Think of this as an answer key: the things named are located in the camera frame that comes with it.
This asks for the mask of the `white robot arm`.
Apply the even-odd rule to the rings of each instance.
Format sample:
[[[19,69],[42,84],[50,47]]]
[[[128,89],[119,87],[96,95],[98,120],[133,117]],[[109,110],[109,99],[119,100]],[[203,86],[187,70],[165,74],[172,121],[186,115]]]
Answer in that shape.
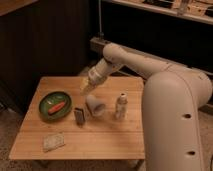
[[[102,54],[81,92],[93,91],[124,66],[146,80],[142,93],[146,171],[205,171],[198,109],[213,95],[207,74],[115,43],[105,45]]]

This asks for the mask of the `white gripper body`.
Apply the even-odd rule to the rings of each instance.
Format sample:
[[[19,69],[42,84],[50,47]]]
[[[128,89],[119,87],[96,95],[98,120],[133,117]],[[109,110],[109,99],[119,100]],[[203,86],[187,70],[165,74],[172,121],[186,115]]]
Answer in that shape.
[[[88,80],[92,85],[103,84],[107,79],[105,72],[99,71],[96,67],[92,67],[88,72]]]

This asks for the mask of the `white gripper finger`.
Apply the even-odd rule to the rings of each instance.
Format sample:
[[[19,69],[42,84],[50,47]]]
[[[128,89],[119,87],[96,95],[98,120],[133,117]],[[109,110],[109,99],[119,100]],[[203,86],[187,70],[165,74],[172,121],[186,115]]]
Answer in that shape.
[[[96,88],[95,85],[87,84],[84,88],[84,94],[87,95]]]
[[[80,89],[81,89],[81,90],[85,90],[85,89],[88,88],[88,86],[89,86],[89,79],[86,78],[86,77],[84,77],[84,78],[82,79],[81,84],[80,84]]]

